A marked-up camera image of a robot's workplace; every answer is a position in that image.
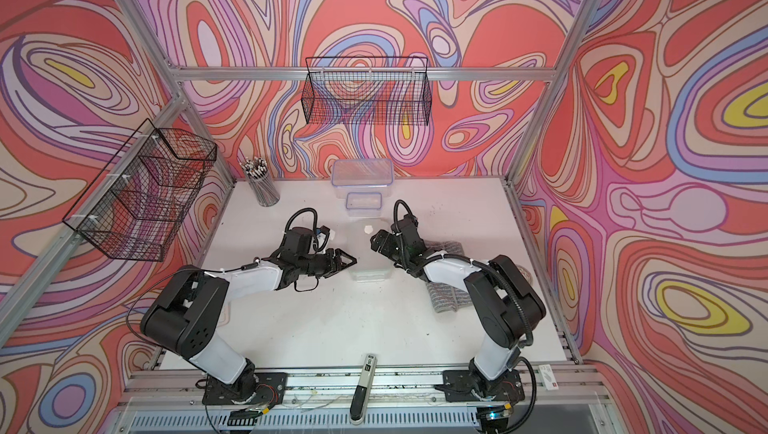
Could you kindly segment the grey striped cloth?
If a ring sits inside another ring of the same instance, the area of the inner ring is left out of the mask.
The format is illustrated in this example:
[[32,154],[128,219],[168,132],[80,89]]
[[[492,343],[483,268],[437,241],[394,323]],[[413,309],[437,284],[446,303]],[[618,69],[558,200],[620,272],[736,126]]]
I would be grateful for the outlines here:
[[[435,251],[445,251],[449,254],[463,255],[463,246],[458,241],[431,241],[426,240],[426,247]],[[440,314],[444,312],[456,312],[460,309],[471,307],[472,300],[463,290],[445,283],[430,282],[426,284],[433,310]]]

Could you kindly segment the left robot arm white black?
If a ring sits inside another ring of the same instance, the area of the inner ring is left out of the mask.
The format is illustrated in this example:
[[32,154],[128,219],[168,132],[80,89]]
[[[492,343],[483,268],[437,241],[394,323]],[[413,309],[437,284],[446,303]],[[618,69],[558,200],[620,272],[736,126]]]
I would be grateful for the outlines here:
[[181,268],[142,316],[140,333],[206,374],[208,403],[250,403],[259,389],[255,366],[217,333],[223,308],[245,296],[284,289],[302,276],[331,277],[356,263],[344,250],[319,243],[315,231],[290,228],[271,255],[241,267]]

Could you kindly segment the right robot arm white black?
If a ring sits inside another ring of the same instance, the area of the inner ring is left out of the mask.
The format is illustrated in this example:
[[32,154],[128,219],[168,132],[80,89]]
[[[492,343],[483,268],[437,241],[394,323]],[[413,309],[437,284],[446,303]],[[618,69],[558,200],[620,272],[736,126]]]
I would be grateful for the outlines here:
[[465,292],[484,330],[479,351],[465,370],[447,370],[436,389],[450,402],[494,400],[519,382],[521,351],[533,344],[533,331],[546,307],[518,266],[506,255],[488,261],[436,250],[407,214],[370,239],[371,249],[411,276]]

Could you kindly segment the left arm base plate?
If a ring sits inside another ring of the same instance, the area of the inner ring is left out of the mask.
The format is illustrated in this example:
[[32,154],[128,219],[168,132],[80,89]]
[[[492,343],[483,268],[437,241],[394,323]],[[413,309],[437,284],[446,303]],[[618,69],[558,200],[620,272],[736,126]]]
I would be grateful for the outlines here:
[[287,380],[285,372],[255,372],[245,373],[234,384],[207,376],[195,386],[203,391],[206,406],[275,406],[283,402]]

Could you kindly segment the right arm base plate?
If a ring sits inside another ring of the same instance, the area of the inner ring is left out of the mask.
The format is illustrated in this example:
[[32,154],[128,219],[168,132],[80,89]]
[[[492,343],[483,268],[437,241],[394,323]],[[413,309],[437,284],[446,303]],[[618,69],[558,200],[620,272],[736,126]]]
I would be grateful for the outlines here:
[[494,380],[487,380],[471,370],[445,370],[442,383],[435,388],[443,392],[448,402],[505,402],[517,404],[526,399],[517,370],[505,371]]

